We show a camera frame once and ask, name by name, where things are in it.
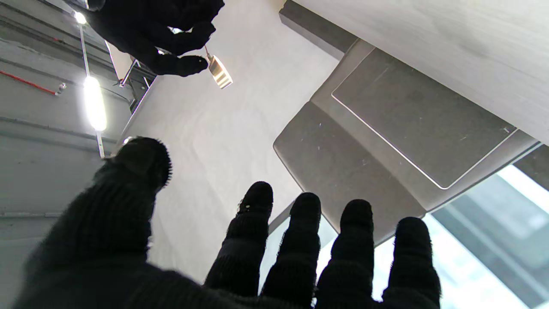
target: black knit glove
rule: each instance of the black knit glove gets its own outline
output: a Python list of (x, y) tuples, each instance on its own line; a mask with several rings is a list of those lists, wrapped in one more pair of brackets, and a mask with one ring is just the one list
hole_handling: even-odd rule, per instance
[(440, 281), (433, 268), (427, 226), (417, 218), (405, 218), (396, 228), (394, 263), (383, 302), (372, 300), (374, 268), (371, 205), (364, 200), (347, 204), (341, 217), (341, 233), (332, 247), (332, 259), (322, 272), (315, 290), (320, 250), (318, 224), (320, 200), (303, 193), (290, 211), (277, 261), (257, 296), (259, 265), (267, 239), (267, 221), (272, 207), (272, 189), (255, 183), (240, 203), (231, 221), (220, 253), (206, 278), (208, 288), (245, 296), (246, 303), (281, 301), (289, 306), (324, 308), (440, 308)]
[(433, 268), (429, 231), (418, 218), (396, 227), (393, 267), (383, 302), (372, 300), (374, 270), (372, 208), (347, 204), (332, 259), (318, 280), (316, 308), (440, 308), (440, 280)]

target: fluorescent light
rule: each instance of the fluorescent light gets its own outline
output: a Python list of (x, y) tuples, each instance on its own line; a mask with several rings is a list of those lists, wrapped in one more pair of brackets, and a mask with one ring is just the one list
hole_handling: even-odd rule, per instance
[(84, 102), (89, 123), (96, 131), (105, 130), (107, 128), (105, 105), (99, 81), (94, 77), (88, 76), (84, 81)]
[(87, 21), (86, 21), (86, 17), (84, 16), (84, 14), (80, 13), (80, 12), (74, 12), (74, 18), (76, 18), (76, 21), (79, 23), (79, 24), (85, 24)]

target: finger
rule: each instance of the finger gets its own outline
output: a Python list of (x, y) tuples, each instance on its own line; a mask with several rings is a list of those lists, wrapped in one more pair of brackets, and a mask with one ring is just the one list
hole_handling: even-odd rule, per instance
[(341, 215), (332, 259), (318, 280), (316, 308), (365, 307), (372, 302), (372, 207), (353, 200)]
[(271, 267), (262, 295), (310, 307), (316, 281), (320, 240), (320, 199), (303, 193), (290, 210), (290, 226), (284, 234), (276, 263)]
[(418, 218), (404, 218), (396, 227), (393, 267), (386, 302), (402, 299), (407, 293), (421, 294), (440, 306), (440, 280), (433, 267), (429, 230)]
[(179, 76), (189, 76), (202, 72), (208, 68), (206, 59), (200, 56), (184, 56), (179, 58), (176, 66), (176, 74)]
[(205, 286), (241, 296), (257, 296), (272, 204), (273, 191), (268, 183), (260, 181), (250, 187), (229, 224)]

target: white surface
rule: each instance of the white surface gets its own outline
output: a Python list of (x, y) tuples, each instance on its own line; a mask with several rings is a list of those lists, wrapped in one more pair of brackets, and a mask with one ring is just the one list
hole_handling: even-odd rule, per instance
[(116, 71), (116, 77), (118, 77), (119, 80), (124, 79), (133, 63), (130, 54), (121, 52), (116, 46), (107, 41), (105, 41), (105, 43), (109, 49), (110, 59), (113, 62), (114, 70)]
[(549, 144), (549, 3), (296, 0)]
[(175, 173), (157, 199), (149, 259), (196, 280), (204, 280), (252, 183), (273, 186), (271, 218), (300, 193), (272, 144), (337, 65), (280, 22), (283, 0), (226, 2), (208, 50), (234, 84), (220, 90), (208, 71), (159, 76), (121, 138), (166, 143)]

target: light fixture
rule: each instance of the light fixture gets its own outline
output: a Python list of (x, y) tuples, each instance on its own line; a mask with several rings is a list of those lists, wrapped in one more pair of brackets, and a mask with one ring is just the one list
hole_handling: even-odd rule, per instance
[(84, 14), (82, 14), (80, 12), (74, 12), (74, 18), (76, 18), (76, 21), (81, 25), (83, 25), (87, 22), (86, 17), (84, 16)]
[(225, 89), (233, 84), (233, 79), (229, 75), (229, 72), (225, 66), (221, 63), (219, 58), (214, 55), (211, 55), (206, 48), (206, 54), (208, 55), (208, 62), (210, 65), (208, 69), (210, 70), (211, 75), (214, 77), (215, 82), (221, 89)]
[(86, 114), (88, 115), (89, 123), (96, 130), (99, 156), (104, 158), (105, 150), (103, 149), (101, 132), (107, 128), (105, 104), (103, 103), (103, 95), (101, 95), (101, 86), (99, 85), (99, 81), (96, 78), (91, 77), (89, 74), (88, 54), (86, 53), (84, 30), (82, 27), (82, 25), (86, 23), (86, 17), (80, 12), (74, 12), (74, 18), (78, 22), (78, 28), (80, 30), (80, 43), (82, 44), (84, 68), (86, 69), (86, 79), (84, 80), (84, 105), (86, 106)]
[(95, 77), (88, 76), (84, 81), (84, 103), (89, 123), (96, 131), (104, 131), (107, 128), (107, 117), (101, 86)]

